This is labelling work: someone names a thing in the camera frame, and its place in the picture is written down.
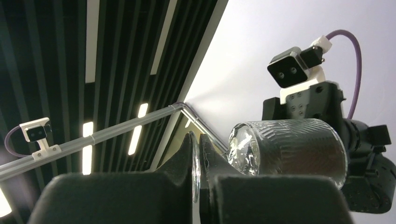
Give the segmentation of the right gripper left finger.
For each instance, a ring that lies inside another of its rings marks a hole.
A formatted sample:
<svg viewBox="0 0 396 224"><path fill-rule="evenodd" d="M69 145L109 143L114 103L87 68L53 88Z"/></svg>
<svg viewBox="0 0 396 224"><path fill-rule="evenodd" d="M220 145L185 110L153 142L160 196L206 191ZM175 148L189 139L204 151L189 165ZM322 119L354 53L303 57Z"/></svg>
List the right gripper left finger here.
<svg viewBox="0 0 396 224"><path fill-rule="evenodd" d="M29 223L192 223L192 134L186 134L180 149L154 172L53 178Z"/></svg>

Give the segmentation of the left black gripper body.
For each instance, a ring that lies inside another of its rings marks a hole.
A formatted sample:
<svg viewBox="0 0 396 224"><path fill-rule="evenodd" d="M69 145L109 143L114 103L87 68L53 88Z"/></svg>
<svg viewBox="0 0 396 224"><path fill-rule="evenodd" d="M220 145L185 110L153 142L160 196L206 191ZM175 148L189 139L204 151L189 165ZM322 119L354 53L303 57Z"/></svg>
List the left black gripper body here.
<svg viewBox="0 0 396 224"><path fill-rule="evenodd" d="M321 82L307 90L286 96L285 102L274 97L264 100L262 120L320 119L332 128L343 127L343 92L333 82Z"/></svg>

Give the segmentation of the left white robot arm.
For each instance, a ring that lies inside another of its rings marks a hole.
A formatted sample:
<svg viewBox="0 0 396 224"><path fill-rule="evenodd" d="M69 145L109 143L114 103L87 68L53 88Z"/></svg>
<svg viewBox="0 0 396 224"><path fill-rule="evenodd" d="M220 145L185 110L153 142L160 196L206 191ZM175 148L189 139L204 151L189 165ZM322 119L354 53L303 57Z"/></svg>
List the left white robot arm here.
<svg viewBox="0 0 396 224"><path fill-rule="evenodd" d="M262 120L320 119L341 138L348 158L348 173L342 193L351 211L382 214L392 207L396 189L396 166L383 156L391 144L387 125L368 126L344 118L343 91L334 82L324 81L307 90L264 100Z"/></svg>

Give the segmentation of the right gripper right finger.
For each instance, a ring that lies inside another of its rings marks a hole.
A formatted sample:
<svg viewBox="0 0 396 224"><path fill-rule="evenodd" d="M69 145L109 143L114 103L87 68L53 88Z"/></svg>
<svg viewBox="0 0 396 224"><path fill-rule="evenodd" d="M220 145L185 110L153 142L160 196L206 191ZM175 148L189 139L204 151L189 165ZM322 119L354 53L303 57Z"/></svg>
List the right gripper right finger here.
<svg viewBox="0 0 396 224"><path fill-rule="evenodd" d="M199 137L203 224L351 224L346 201L328 178L247 176L229 165L206 134Z"/></svg>

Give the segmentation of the ribbed clear wine glass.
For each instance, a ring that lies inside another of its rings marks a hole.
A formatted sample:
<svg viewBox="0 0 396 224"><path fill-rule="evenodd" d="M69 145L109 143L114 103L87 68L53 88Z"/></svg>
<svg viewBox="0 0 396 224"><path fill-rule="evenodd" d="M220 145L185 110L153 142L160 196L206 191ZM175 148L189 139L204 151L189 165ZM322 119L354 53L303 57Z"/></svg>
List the ribbed clear wine glass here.
<svg viewBox="0 0 396 224"><path fill-rule="evenodd" d="M322 176L338 190L348 169L341 137L319 119L238 123L229 135L226 161L248 176Z"/></svg>

